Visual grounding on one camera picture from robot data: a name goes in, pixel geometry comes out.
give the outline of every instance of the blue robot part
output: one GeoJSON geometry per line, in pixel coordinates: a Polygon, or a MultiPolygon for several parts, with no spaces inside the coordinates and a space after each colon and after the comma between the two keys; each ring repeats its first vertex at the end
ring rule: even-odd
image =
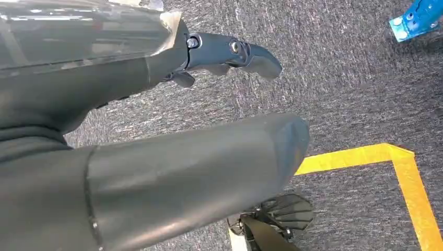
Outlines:
{"type": "Polygon", "coordinates": [[[440,28],[443,0],[416,0],[400,17],[389,21],[398,42],[402,42],[440,28]]]}

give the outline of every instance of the yellow floor marking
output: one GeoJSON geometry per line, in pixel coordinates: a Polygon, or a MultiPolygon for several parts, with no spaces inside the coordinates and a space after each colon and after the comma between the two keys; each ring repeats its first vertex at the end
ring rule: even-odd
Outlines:
{"type": "Polygon", "coordinates": [[[382,143],[305,158],[295,175],[392,161],[422,251],[443,250],[440,230],[413,152],[382,143]]]}

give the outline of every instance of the metal screw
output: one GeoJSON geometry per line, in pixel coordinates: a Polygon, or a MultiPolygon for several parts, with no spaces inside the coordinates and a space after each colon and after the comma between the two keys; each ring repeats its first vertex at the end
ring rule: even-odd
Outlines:
{"type": "Polygon", "coordinates": [[[240,45],[238,41],[232,42],[231,43],[231,51],[235,54],[238,54],[240,50],[240,45]]]}
{"type": "Polygon", "coordinates": [[[189,38],[188,40],[186,40],[186,44],[188,45],[189,49],[194,49],[199,46],[199,41],[197,40],[197,38],[189,38]]]}

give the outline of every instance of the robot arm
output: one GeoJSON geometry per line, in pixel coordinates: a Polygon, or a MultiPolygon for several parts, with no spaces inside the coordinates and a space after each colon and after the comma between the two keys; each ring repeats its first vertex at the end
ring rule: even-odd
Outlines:
{"type": "Polygon", "coordinates": [[[257,45],[190,33],[178,13],[66,2],[0,3],[1,250],[137,250],[280,192],[309,141],[291,114],[68,147],[90,110],[160,82],[282,68],[257,45]]]}

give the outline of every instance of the robotic finger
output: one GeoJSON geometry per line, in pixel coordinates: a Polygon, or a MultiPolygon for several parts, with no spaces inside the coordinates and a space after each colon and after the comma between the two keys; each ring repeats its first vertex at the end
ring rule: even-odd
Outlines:
{"type": "Polygon", "coordinates": [[[191,87],[195,79],[188,73],[207,70],[214,75],[226,75],[231,68],[258,73],[265,79],[275,79],[282,72],[282,66],[267,49],[238,40],[235,37],[191,33],[186,37],[189,51],[187,65],[171,73],[165,81],[174,81],[182,87],[191,87]]]}

